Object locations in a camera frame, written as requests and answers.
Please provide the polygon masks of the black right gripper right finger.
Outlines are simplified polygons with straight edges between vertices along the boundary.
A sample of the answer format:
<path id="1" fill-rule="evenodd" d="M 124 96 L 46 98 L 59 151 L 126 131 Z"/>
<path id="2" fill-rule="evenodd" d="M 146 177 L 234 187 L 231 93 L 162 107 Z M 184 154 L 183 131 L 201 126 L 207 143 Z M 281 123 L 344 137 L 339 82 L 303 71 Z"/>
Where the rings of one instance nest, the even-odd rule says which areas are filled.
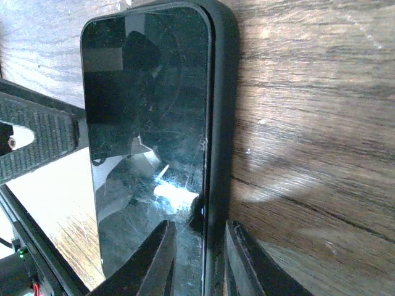
<path id="1" fill-rule="evenodd" d="M 311 295 L 282 269 L 239 221 L 225 225 L 228 295 Z"/>

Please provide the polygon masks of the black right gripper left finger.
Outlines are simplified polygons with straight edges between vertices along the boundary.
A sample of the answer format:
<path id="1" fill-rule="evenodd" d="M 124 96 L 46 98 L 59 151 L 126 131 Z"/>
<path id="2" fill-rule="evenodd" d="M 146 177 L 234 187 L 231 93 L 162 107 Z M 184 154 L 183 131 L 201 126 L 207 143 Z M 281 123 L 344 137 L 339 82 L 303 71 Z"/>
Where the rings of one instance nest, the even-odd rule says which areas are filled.
<path id="1" fill-rule="evenodd" d="M 177 229 L 161 221 L 130 259 L 89 295 L 173 295 Z"/>

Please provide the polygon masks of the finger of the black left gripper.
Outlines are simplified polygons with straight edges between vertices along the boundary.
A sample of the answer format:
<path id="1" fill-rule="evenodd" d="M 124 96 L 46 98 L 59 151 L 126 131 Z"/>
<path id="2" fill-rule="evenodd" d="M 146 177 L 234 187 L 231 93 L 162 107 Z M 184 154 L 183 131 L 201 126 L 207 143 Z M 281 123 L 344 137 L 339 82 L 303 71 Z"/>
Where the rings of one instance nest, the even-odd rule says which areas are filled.
<path id="1" fill-rule="evenodd" d="M 77 150 L 80 108 L 48 96 L 35 101 L 1 93 L 1 123 L 33 132 L 28 145 L 1 156 L 1 184 Z"/>

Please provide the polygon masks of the black smartphone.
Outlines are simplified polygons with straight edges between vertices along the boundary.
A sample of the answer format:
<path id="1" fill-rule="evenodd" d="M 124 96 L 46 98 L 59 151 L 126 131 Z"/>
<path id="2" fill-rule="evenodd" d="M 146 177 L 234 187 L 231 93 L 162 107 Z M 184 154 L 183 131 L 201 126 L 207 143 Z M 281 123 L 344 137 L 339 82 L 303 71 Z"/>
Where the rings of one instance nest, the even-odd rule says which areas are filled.
<path id="1" fill-rule="evenodd" d="M 211 29 L 196 4 L 138 7 L 81 33 L 99 248 L 113 275 L 163 220 L 175 295 L 201 295 Z"/>

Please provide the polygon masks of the black phone case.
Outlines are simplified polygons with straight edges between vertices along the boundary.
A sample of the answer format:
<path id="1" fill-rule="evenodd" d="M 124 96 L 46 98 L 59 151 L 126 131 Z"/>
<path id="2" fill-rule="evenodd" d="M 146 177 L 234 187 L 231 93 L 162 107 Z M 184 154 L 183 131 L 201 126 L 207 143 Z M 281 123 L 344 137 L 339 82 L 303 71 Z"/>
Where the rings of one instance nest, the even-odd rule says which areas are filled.
<path id="1" fill-rule="evenodd" d="M 203 295 L 221 295 L 224 231 L 230 203 L 240 33 L 233 11 L 220 1 L 198 1 L 210 20 L 212 102 L 210 103 L 209 179 L 204 226 Z"/>

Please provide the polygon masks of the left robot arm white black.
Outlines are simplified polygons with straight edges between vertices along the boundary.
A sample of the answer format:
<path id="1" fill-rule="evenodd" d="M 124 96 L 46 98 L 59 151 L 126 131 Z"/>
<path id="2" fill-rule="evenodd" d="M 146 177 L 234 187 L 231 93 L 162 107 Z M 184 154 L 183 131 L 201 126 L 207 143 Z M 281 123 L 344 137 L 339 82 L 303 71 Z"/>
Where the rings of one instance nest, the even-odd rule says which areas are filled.
<path id="1" fill-rule="evenodd" d="M 88 146 L 84 109 L 12 85 L 1 86 L 1 209 L 14 254 L 1 259 L 1 295 L 86 295 L 89 290 L 7 182 Z"/>

